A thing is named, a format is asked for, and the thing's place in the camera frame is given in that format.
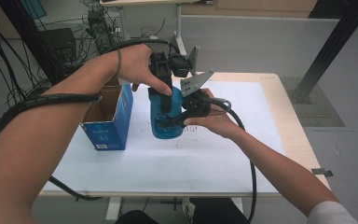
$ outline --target shoe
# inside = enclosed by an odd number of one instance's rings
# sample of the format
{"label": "shoe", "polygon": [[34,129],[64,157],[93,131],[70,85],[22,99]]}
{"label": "shoe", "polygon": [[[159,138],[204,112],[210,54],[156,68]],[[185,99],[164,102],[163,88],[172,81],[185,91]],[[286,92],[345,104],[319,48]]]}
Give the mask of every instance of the shoe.
{"label": "shoe", "polygon": [[183,208],[183,212],[185,213],[188,224],[192,224],[196,205],[191,203],[189,198],[184,198],[182,200],[182,208]]}

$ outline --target blue cardboard box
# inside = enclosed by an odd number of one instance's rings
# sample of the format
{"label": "blue cardboard box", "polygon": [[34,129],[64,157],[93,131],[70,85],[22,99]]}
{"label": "blue cardboard box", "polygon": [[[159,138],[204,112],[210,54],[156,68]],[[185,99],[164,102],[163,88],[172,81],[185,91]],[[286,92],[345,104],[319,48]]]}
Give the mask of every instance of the blue cardboard box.
{"label": "blue cardboard box", "polygon": [[83,128],[97,150],[124,150],[132,110],[130,84],[105,86],[101,102],[92,104],[87,112]]}

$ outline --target sleeve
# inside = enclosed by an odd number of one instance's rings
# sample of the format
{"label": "sleeve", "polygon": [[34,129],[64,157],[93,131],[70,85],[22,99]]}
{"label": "sleeve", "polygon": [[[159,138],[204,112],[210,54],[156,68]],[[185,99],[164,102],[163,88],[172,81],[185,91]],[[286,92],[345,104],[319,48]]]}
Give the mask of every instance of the sleeve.
{"label": "sleeve", "polygon": [[323,202],[317,204],[308,216],[307,224],[358,224],[347,209],[340,203]]}

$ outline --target human arm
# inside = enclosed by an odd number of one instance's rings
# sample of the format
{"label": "human arm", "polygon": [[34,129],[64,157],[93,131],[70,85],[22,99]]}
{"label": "human arm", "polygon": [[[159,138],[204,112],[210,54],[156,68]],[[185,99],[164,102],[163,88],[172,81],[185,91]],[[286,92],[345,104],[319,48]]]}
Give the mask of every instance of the human arm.
{"label": "human arm", "polygon": [[[152,50],[145,45],[121,49],[118,77],[172,94],[148,70]],[[92,59],[44,94],[92,95],[112,78],[117,51]],[[0,223],[32,223],[32,204],[57,167],[90,103],[47,105],[27,110],[0,133]]]}
{"label": "human arm", "polygon": [[337,201],[310,171],[259,142],[226,114],[187,119],[185,125],[190,124],[204,126],[236,143],[281,195],[306,216],[320,202]]}

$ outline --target black pants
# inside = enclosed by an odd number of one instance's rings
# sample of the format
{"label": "black pants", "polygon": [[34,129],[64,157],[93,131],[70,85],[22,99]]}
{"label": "black pants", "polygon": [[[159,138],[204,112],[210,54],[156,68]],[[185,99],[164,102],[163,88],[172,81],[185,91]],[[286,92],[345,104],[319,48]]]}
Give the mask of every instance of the black pants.
{"label": "black pants", "polygon": [[[193,224],[250,224],[229,198],[190,198],[196,205]],[[116,224],[158,224],[142,211],[130,211]]]}

